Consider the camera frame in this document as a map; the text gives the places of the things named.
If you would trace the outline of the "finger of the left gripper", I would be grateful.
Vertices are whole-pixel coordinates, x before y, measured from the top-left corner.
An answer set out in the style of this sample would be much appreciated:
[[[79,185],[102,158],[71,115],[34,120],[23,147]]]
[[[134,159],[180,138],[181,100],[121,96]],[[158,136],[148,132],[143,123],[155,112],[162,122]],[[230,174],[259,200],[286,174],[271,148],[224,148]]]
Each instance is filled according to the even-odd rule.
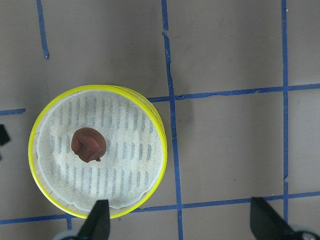
[[[7,132],[6,127],[3,124],[1,124],[0,125],[0,145],[3,146],[7,144],[10,140],[11,139]]]

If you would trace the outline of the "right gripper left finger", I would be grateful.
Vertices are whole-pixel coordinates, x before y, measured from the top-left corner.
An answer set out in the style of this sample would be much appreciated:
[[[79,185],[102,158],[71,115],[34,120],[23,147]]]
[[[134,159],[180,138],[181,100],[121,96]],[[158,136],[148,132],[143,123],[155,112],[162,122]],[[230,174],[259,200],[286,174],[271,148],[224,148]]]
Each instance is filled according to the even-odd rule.
[[[78,240],[108,240],[111,232],[109,201],[97,200],[77,234]]]

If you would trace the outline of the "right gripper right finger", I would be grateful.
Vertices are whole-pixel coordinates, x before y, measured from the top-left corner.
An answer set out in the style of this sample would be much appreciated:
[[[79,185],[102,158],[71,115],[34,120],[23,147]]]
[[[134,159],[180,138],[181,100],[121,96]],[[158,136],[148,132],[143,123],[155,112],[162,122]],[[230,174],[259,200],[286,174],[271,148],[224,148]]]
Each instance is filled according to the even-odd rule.
[[[263,197],[252,197],[250,230],[256,240],[299,240],[294,231]]]

